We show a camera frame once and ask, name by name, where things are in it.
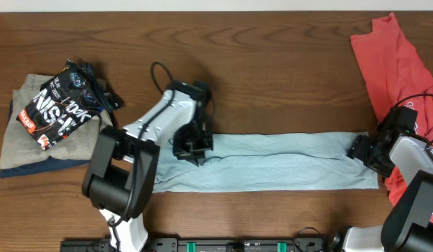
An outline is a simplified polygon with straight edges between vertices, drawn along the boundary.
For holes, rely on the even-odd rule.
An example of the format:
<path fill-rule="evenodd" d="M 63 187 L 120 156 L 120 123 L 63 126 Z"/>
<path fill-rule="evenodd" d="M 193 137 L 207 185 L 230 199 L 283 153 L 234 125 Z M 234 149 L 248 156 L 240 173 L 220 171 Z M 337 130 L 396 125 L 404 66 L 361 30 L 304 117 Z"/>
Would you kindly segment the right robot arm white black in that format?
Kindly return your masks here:
<path fill-rule="evenodd" d="M 359 135 L 347 156 L 390 176 L 398 169 L 407 185 L 385 222 L 350 227 L 334 240 L 335 251 L 433 252 L 433 152 L 415 133 L 417 111 L 394 106 L 377 126 L 377 135 Z"/>

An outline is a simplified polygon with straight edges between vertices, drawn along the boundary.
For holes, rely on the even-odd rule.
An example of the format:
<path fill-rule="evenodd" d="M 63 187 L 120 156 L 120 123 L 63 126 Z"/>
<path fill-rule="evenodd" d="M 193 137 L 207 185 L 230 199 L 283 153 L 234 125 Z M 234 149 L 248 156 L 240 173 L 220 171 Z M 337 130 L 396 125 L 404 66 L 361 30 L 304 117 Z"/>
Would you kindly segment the light blue t-shirt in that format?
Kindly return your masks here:
<path fill-rule="evenodd" d="M 347 157 L 357 134 L 215 134 L 202 164 L 160 152 L 156 193 L 376 189 L 378 175 Z"/>

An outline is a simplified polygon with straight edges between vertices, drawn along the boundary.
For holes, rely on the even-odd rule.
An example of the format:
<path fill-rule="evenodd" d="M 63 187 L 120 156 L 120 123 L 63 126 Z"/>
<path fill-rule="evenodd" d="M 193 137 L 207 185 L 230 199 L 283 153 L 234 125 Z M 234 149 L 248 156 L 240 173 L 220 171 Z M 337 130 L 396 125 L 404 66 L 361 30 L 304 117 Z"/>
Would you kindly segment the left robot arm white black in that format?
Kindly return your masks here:
<path fill-rule="evenodd" d="M 213 149 L 206 128 L 209 85 L 173 81 L 161 100 L 123 129 L 105 127 L 97 138 L 82 193 L 105 217 L 111 251 L 141 251 L 148 239 L 142 213 L 153 193 L 160 150 L 172 145 L 178 160 L 201 165 Z"/>

